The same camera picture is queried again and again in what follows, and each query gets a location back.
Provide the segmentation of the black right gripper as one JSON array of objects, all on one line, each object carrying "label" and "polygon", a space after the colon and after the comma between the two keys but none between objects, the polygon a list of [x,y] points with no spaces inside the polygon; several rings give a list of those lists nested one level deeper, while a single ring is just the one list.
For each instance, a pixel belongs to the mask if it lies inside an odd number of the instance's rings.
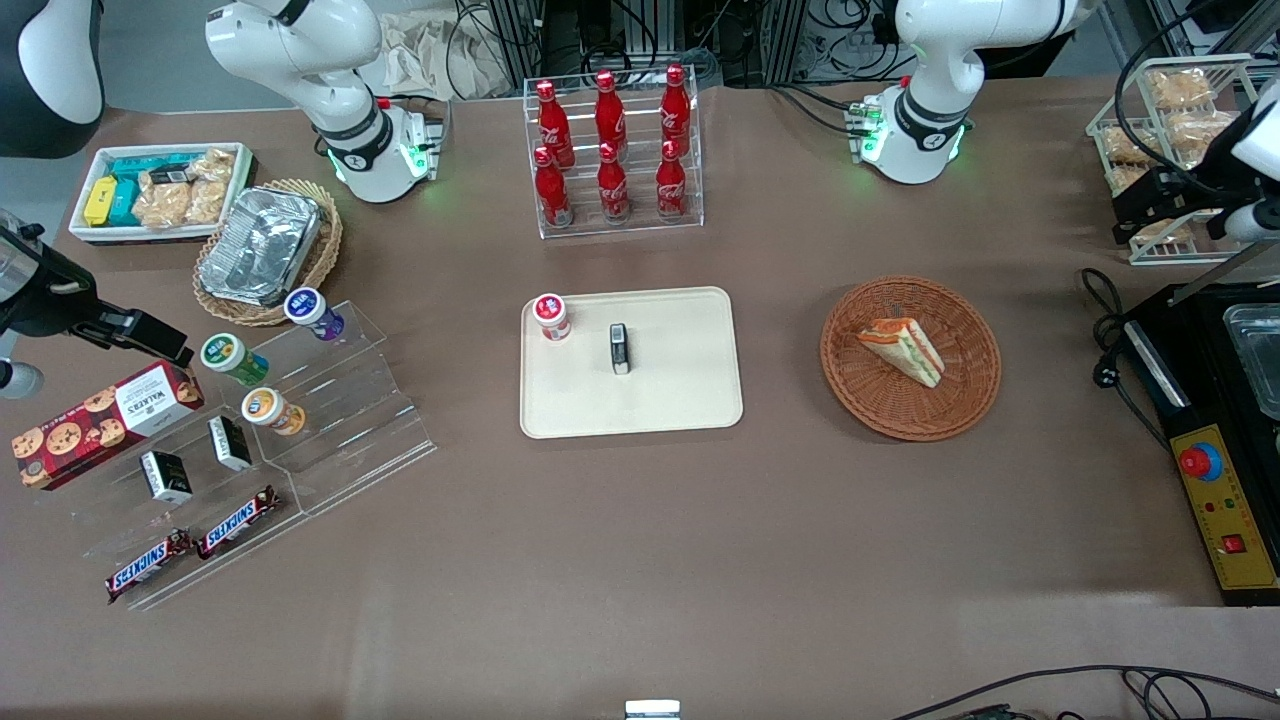
[{"label": "black right gripper", "polygon": [[195,357],[188,336],[136,309],[100,304],[96,279],[64,258],[46,258],[14,299],[3,302],[1,331],[26,337],[74,334],[82,340],[132,341],[134,347],[180,368]]}]

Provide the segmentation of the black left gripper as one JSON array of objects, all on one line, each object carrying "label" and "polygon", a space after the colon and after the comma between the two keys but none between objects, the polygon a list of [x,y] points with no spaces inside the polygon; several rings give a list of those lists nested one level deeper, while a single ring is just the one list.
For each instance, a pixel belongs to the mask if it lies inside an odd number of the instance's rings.
[{"label": "black left gripper", "polygon": [[1263,173],[1256,165],[1263,155],[1263,131],[1258,108],[1243,111],[1210,142],[1193,168],[1194,183],[1167,168],[1147,170],[1112,197],[1114,241],[1128,242],[1167,217],[1203,211],[1207,197],[1260,197]]}]

